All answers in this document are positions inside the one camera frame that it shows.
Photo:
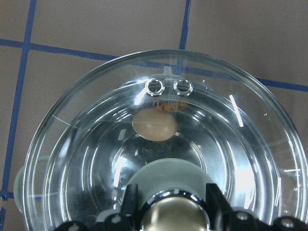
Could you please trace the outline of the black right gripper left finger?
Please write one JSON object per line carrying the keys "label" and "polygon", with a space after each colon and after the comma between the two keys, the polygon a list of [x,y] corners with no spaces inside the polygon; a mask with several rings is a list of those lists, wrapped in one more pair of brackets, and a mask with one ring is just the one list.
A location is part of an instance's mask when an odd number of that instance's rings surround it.
{"label": "black right gripper left finger", "polygon": [[101,212],[93,225],[80,221],[66,221],[56,231],[136,231],[138,226],[139,190],[137,184],[126,187],[122,206],[119,209]]}

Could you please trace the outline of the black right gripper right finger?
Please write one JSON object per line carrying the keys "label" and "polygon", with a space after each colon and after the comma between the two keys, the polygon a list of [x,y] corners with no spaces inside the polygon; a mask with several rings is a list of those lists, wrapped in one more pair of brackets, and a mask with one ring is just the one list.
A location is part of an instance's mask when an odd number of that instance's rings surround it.
{"label": "black right gripper right finger", "polygon": [[234,210],[214,183],[206,185],[207,214],[214,231],[306,231],[308,225],[294,217],[280,217],[269,225],[246,211]]}

